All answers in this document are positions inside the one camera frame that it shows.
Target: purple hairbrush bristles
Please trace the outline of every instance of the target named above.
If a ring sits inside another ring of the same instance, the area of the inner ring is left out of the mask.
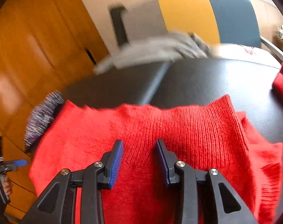
[[[24,144],[27,151],[31,150],[41,136],[46,132],[50,124],[53,122],[57,109],[65,101],[59,91],[49,93],[43,102],[34,107],[24,136]]]

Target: black leather surface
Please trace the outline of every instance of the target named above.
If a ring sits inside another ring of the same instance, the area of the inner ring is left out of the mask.
[[[165,74],[151,104],[159,108],[206,105],[229,94],[235,110],[246,111],[266,140],[283,142],[283,107],[271,90],[278,71],[239,60],[178,61]],[[277,216],[282,212],[283,191]]]
[[[150,103],[170,62],[112,69],[108,73],[87,78],[66,88],[64,99],[77,106],[115,108],[121,104]]]
[[[278,71],[224,59],[189,59],[171,66],[151,63],[85,79],[68,87],[63,96],[78,106],[94,108],[114,108],[122,103],[172,108],[206,105],[229,94],[235,110],[246,111],[269,142],[283,142],[283,107],[271,92]],[[282,212],[283,190],[277,216]]]

